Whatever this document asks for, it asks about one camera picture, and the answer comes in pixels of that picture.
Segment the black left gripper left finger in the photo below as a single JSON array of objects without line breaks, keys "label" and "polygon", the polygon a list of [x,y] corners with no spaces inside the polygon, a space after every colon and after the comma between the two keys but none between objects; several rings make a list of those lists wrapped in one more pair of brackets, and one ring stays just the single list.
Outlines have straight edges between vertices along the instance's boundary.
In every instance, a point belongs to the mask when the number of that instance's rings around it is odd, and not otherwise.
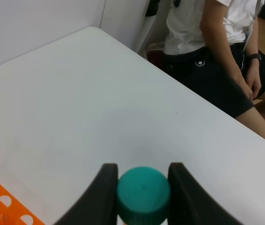
[{"label": "black left gripper left finger", "polygon": [[58,225],[116,225],[116,190],[118,165],[103,164],[99,172],[77,200],[57,221]]}]

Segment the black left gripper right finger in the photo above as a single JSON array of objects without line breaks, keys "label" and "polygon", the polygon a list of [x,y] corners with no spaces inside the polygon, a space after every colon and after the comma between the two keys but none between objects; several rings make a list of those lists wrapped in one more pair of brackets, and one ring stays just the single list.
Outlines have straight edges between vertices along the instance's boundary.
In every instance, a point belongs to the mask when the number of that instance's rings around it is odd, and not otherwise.
[{"label": "black left gripper right finger", "polygon": [[171,189],[169,225],[240,225],[195,180],[182,163],[168,169]]}]

